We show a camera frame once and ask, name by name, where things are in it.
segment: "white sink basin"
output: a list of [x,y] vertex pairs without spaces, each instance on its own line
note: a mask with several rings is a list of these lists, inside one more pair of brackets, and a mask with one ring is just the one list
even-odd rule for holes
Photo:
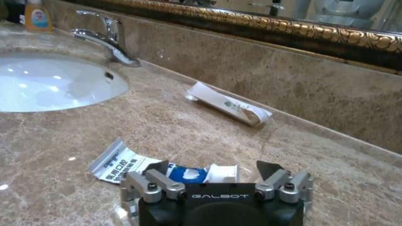
[[0,112],[43,112],[106,101],[128,90],[103,66],[55,54],[0,55]]

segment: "soap bottle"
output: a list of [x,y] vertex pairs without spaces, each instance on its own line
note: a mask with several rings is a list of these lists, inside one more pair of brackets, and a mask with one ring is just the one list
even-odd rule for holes
[[41,0],[28,0],[25,6],[25,26],[31,32],[53,30],[48,11],[43,7]]

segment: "chrome faucet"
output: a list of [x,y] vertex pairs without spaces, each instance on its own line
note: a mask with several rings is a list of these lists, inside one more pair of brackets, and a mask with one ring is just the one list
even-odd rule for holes
[[122,64],[131,67],[140,67],[139,60],[130,58],[124,51],[126,42],[122,22],[92,11],[78,10],[76,13],[79,15],[91,15],[100,17],[106,26],[106,35],[88,29],[75,28],[71,30],[74,36],[83,40],[90,40],[107,47],[112,51],[116,60]]

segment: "gold ornate mirror frame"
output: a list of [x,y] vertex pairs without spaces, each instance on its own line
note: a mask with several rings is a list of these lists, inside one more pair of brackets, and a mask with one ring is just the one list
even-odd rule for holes
[[402,71],[402,35],[148,0],[67,0]]

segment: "marble backsplash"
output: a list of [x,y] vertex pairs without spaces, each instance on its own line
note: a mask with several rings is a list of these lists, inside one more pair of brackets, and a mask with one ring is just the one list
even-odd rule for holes
[[[55,26],[103,31],[88,8],[47,0]],[[369,143],[402,153],[402,77],[255,41],[120,14],[127,51]]]

